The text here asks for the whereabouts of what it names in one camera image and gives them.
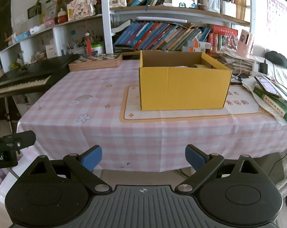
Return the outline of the pink phone stand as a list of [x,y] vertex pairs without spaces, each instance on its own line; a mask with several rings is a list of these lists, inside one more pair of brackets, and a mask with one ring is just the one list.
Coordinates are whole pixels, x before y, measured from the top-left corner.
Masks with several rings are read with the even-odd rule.
[[237,55],[248,58],[251,54],[254,36],[252,33],[242,30],[237,46]]

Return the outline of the black Yamaha keyboard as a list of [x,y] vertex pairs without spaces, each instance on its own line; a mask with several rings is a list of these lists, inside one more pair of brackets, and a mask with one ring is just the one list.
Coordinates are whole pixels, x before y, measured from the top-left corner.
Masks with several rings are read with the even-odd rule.
[[27,64],[0,77],[0,98],[48,91],[69,73],[69,64],[78,54],[65,55]]

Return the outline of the white shelf unit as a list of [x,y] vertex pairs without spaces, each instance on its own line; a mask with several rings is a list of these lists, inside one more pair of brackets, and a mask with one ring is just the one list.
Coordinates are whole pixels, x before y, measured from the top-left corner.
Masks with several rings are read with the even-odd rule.
[[[37,0],[11,0],[11,13],[13,19],[18,19],[19,24],[14,25],[13,29],[17,32],[26,32],[39,22],[37,16],[26,19],[25,11],[36,3]],[[184,19],[196,25],[216,24],[230,27],[232,25],[250,27],[250,23],[216,12],[177,8],[167,6],[137,6],[108,8],[101,6],[101,13],[83,19],[72,20],[63,24],[53,25],[44,28],[42,31],[34,33],[30,37],[8,46],[0,51],[0,61],[4,72],[8,72],[10,65],[17,60],[17,54],[21,53],[25,63],[34,59],[36,51],[42,51],[47,45],[53,45],[57,56],[68,53],[67,44],[71,40],[80,40],[85,36],[85,32],[94,32],[102,35],[103,45],[106,53],[112,53],[113,28],[128,19],[135,20],[138,17],[167,17]]]

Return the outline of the pink checkered tablecloth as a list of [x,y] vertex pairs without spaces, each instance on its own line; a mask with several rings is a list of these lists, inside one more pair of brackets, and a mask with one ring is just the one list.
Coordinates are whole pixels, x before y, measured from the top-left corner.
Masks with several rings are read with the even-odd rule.
[[189,144],[225,158],[255,158],[287,148],[287,125],[272,115],[122,123],[119,114],[128,86],[139,86],[136,60],[66,75],[18,122],[18,132],[36,134],[35,145],[23,150],[24,156],[61,159],[99,145],[102,169],[162,172],[187,167]]

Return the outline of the wooden chess board box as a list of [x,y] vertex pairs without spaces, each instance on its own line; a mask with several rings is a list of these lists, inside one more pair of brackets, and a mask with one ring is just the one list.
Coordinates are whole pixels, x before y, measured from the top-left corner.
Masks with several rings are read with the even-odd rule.
[[116,68],[123,61],[122,54],[103,54],[98,56],[82,55],[69,63],[69,71],[96,70],[102,68]]

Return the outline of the pink decorative house ornament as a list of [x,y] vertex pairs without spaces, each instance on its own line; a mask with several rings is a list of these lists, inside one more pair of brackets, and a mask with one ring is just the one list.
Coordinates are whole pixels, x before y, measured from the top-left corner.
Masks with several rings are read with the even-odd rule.
[[69,20],[78,20],[94,16],[96,0],[73,0],[67,4]]

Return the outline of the cream orange-bordered mat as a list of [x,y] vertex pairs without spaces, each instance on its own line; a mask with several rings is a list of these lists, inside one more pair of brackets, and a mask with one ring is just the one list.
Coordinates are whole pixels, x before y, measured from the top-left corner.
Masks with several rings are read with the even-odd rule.
[[215,110],[174,110],[174,111],[142,111],[140,107],[139,86],[125,88],[119,114],[122,123],[150,123],[161,121],[184,121],[246,117],[271,114],[262,108],[243,86],[229,87],[223,109]]

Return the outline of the yellow cardboard box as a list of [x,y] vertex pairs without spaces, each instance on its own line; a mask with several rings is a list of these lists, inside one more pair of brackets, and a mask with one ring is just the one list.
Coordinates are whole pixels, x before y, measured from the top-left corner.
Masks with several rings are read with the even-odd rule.
[[231,78],[232,70],[203,52],[141,51],[141,109],[222,109]]

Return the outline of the row of leaning books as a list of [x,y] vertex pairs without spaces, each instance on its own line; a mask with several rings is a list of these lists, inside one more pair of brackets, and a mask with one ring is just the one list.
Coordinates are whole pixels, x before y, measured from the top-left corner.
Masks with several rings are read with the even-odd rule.
[[186,51],[217,53],[223,47],[237,48],[238,30],[220,25],[194,26],[169,21],[132,21],[114,42],[115,52]]

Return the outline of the white green lid jar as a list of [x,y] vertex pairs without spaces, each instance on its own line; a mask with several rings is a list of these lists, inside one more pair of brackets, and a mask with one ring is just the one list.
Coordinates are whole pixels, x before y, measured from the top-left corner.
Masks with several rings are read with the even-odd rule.
[[103,43],[92,44],[91,52],[93,56],[103,55],[105,53],[104,44]]

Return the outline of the white pen holder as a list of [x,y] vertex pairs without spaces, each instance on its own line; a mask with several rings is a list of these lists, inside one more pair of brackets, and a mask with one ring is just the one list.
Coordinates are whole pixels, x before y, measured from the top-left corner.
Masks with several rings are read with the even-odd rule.
[[86,50],[85,50],[85,47],[82,46],[82,47],[77,47],[77,48],[69,49],[69,50],[68,50],[68,53],[69,53],[69,54],[84,55],[84,54],[86,54]]

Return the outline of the green book stack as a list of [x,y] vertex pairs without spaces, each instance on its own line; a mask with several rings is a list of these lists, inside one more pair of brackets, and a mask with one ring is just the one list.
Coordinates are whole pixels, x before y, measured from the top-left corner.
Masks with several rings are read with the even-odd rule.
[[277,84],[264,76],[255,76],[253,92],[266,102],[287,122],[287,93]]

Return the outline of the red orange bottle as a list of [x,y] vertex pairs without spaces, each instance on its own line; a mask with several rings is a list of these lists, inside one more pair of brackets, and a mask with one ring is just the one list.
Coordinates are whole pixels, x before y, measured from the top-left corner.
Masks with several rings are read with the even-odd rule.
[[86,39],[87,54],[91,55],[92,54],[92,50],[91,50],[91,40],[90,40],[89,32],[87,32],[85,34],[85,39]]

